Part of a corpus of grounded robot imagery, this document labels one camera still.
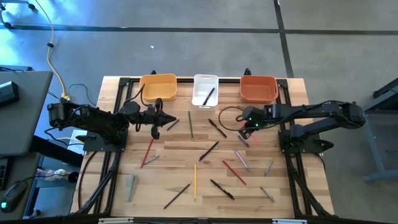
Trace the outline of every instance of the yellow cable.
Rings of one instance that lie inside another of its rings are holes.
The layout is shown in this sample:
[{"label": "yellow cable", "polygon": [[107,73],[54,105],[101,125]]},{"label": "yellow cable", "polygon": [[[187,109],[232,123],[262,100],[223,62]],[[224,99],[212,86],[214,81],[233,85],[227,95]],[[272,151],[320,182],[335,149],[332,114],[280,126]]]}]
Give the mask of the yellow cable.
[{"label": "yellow cable", "polygon": [[57,140],[61,140],[61,139],[69,139],[69,140],[72,140],[72,141],[78,141],[78,142],[80,142],[80,143],[84,144],[84,142],[82,142],[81,140],[78,140],[78,139],[72,139],[72,138],[68,138],[68,137],[57,138]]},{"label": "yellow cable", "polygon": [[[50,27],[51,27],[51,41],[50,41],[50,44],[53,44],[53,40],[54,40],[54,27],[53,27],[53,25],[52,25],[52,23],[51,23],[51,20],[50,20],[50,18],[49,18],[49,15],[47,15],[47,13],[44,11],[43,7],[40,5],[40,3],[39,3],[37,0],[36,0],[36,3],[37,3],[37,4],[39,5],[39,7],[43,10],[45,16],[46,16],[47,19],[49,20]],[[56,71],[56,69],[55,69],[54,66],[51,64],[51,61],[50,61],[50,49],[51,49],[51,48],[52,48],[52,47],[49,46],[49,49],[47,50],[47,63],[49,64],[49,66],[51,67],[51,69],[53,70],[53,72],[57,75],[58,79],[60,80],[60,83],[61,83],[61,86],[62,86],[62,95],[61,95],[61,97],[67,100],[67,99],[68,99],[68,95],[67,95],[67,92],[66,92],[66,89],[65,89],[65,84],[63,84],[63,81],[62,81],[62,78],[61,78],[60,74],[58,74],[58,72]]]}]

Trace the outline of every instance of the black pen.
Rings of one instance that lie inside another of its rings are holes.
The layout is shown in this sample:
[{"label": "black pen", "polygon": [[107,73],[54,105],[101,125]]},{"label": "black pen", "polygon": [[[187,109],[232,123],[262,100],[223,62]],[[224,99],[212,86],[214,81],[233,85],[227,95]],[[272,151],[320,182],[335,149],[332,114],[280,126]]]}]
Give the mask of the black pen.
[{"label": "black pen", "polygon": [[224,134],[224,132],[219,127],[217,127],[217,125],[211,119],[209,119],[209,122],[210,122],[211,125],[213,125],[213,127],[215,127],[217,129],[217,131],[220,134],[222,134],[224,136],[224,138],[227,138],[226,135]]},{"label": "black pen", "polygon": [[167,128],[167,130],[166,131],[168,131],[168,130],[170,130],[170,129],[172,129],[173,127],[174,127],[174,125],[176,125],[178,122],[179,122],[180,120],[178,119],[178,120],[176,120],[172,125],[170,125],[170,127],[169,128]]},{"label": "black pen", "polygon": [[187,186],[185,186],[180,193],[178,193],[163,209],[166,209],[171,203],[174,202],[175,199],[178,198],[178,196],[180,196],[182,194],[182,192],[184,192],[191,184],[188,184]]},{"label": "black pen", "polygon": [[218,187],[222,192],[224,192],[224,194],[226,194],[230,199],[235,200],[235,198],[226,190],[224,190],[224,188],[222,188],[219,184],[217,184],[214,180],[211,180],[211,183],[213,183],[214,185],[216,185],[216,187]]},{"label": "black pen", "polygon": [[205,100],[205,102],[203,103],[202,106],[206,106],[207,101],[210,99],[210,96],[211,96],[211,94],[214,92],[215,89],[216,89],[216,88],[214,88],[214,87],[213,87],[213,89],[211,89],[209,95],[207,95],[206,100]]},{"label": "black pen", "polygon": [[209,154],[209,152],[210,152],[211,150],[213,150],[214,147],[216,147],[217,144],[218,144],[218,142],[216,142],[211,148],[209,148],[209,150],[207,150],[207,152],[205,152],[203,155],[201,155],[200,158],[199,158],[199,162],[200,162],[205,156],[207,156],[207,154]]}]

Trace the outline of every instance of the orange bin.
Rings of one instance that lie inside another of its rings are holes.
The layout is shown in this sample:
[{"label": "orange bin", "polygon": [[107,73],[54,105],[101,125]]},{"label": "orange bin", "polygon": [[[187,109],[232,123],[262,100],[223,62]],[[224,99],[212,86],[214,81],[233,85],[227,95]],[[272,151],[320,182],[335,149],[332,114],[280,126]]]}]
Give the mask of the orange bin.
[{"label": "orange bin", "polygon": [[172,101],[177,95],[177,77],[174,74],[144,75],[139,80],[139,88],[145,84],[142,97],[147,101],[161,98]]},{"label": "orange bin", "polygon": [[241,100],[246,103],[269,103],[278,97],[274,77],[244,75],[241,78]]}]

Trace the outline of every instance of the white bin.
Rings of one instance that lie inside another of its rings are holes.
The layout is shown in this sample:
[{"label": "white bin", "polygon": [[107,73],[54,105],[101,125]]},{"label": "white bin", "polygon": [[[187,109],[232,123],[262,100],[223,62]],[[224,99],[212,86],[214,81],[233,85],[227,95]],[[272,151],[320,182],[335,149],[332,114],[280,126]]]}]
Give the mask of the white bin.
[{"label": "white bin", "polygon": [[[203,106],[207,96],[214,89],[206,106]],[[218,104],[218,76],[198,74],[193,77],[192,104],[198,110],[213,111]]]}]

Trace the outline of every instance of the yellow bin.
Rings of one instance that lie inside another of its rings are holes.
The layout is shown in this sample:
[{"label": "yellow bin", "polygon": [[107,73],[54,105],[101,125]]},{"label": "yellow bin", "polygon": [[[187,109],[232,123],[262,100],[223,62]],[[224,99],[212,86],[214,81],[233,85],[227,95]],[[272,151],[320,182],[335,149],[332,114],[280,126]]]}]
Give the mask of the yellow bin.
[{"label": "yellow bin", "polygon": [[139,88],[145,84],[142,97],[147,101],[161,98],[172,101],[177,95],[177,77],[174,74],[144,75],[139,80]]}]

